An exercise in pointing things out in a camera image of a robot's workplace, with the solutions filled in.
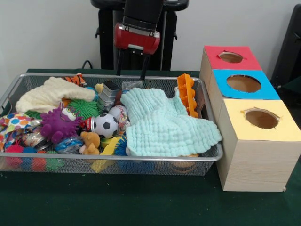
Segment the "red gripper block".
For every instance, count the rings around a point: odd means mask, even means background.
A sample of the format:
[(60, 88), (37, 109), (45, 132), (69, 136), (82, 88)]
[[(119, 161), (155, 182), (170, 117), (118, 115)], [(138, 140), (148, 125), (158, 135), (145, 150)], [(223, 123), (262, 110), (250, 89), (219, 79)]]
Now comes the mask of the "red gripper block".
[(122, 23), (117, 23), (114, 28), (114, 45), (119, 48), (116, 75), (121, 75), (125, 49), (131, 48), (142, 51), (143, 65), (140, 80), (145, 79), (146, 71), (153, 55), (160, 43), (160, 33), (157, 31), (148, 32), (133, 27), (128, 27)]

